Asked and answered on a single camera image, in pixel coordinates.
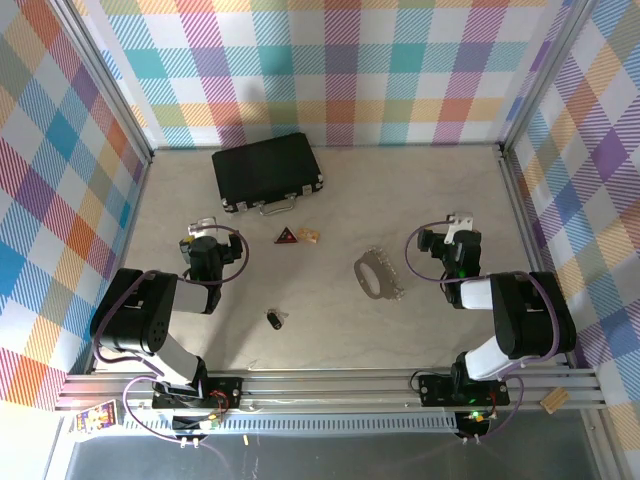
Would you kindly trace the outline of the metal key holder plate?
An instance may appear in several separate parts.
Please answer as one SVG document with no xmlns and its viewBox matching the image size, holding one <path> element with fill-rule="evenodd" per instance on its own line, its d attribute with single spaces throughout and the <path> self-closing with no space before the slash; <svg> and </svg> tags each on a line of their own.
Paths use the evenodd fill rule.
<svg viewBox="0 0 640 480">
<path fill-rule="evenodd" d="M 369 247 L 353 265 L 354 274 L 364 294 L 372 300 L 398 301 L 404 295 L 396 270 L 386 252 Z"/>
</svg>

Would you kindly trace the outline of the small wooden block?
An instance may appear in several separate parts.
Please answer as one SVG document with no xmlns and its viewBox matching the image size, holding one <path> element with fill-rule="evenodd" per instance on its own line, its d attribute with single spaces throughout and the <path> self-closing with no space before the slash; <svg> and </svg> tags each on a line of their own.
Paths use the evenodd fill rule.
<svg viewBox="0 0 640 480">
<path fill-rule="evenodd" d="M 540 401 L 540 405 L 548 414 L 552 415 L 564 406 L 569 399 L 569 392 L 564 387 L 557 387 Z"/>
</svg>

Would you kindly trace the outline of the colourful printed card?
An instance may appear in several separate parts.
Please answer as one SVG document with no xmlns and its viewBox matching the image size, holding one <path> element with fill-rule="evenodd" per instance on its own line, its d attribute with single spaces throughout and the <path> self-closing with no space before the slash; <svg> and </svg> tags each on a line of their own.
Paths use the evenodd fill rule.
<svg viewBox="0 0 640 480">
<path fill-rule="evenodd" d="M 121 401 L 112 399 L 77 413 L 72 431 L 79 434 L 94 434 L 119 425 L 121 415 Z"/>
</svg>

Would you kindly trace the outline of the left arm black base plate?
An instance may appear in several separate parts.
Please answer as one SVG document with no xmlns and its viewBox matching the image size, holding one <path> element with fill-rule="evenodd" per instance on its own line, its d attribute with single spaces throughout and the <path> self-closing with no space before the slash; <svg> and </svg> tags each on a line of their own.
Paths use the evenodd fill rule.
<svg viewBox="0 0 640 480">
<path fill-rule="evenodd" d="M 207 377 L 195 385 L 153 382 L 153 409 L 237 409 L 241 400 L 240 377 Z"/>
</svg>

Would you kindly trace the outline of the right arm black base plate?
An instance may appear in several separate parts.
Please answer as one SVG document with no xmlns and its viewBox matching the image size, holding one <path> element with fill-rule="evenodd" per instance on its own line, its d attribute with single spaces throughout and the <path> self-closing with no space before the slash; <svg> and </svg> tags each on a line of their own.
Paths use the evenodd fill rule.
<svg viewBox="0 0 640 480">
<path fill-rule="evenodd" d="M 450 377 L 420 375 L 418 386 L 423 407 L 493 407 L 511 402 L 505 382 L 464 383 Z"/>
</svg>

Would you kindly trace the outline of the aluminium mounting rail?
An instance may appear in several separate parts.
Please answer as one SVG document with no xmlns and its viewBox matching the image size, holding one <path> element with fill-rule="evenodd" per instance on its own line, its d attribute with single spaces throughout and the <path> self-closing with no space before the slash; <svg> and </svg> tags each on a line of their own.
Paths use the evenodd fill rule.
<svg viewBox="0 0 640 480">
<path fill-rule="evenodd" d="M 421 373 L 403 369 L 355 370 L 257 370 L 215 372 L 212 377 L 240 377 L 242 395 L 231 413 L 396 413 L 470 411 L 492 407 L 423 407 L 419 396 Z M 80 411 L 111 399 L 126 399 L 133 408 L 152 408 L 152 382 L 142 379 L 135 385 L 129 372 L 98 372 L 71 375 L 63 384 L 55 404 L 59 412 Z M 507 380 L 510 397 L 507 410 L 514 406 L 538 410 L 540 401 L 557 387 L 570 395 L 563 409 L 602 409 L 604 395 L 590 369 L 566 366 L 520 370 Z"/>
</svg>

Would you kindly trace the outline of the aluminium frame post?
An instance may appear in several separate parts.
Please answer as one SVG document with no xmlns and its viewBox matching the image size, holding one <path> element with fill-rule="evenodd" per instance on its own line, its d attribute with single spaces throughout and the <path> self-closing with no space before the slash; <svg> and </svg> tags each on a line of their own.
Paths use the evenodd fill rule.
<svg viewBox="0 0 640 480">
<path fill-rule="evenodd" d="M 110 110 L 121 124 L 134 150 L 145 159 L 147 164 L 152 164 L 153 148 L 121 93 L 88 28 L 77 12 L 74 2 L 72 0 L 48 0 L 48 2 L 61 21 L 64 30 L 69 34 L 85 68 L 105 97 Z"/>
<path fill-rule="evenodd" d="M 564 21 L 559 25 L 556 38 L 550 43 L 540 61 L 540 69 L 534 77 L 531 88 L 524 96 L 514 115 L 505 138 L 498 143 L 501 152 L 512 150 L 531 123 L 535 110 L 544 94 L 556 78 L 570 50 L 589 19 L 599 0 L 573 0 Z"/>
</svg>

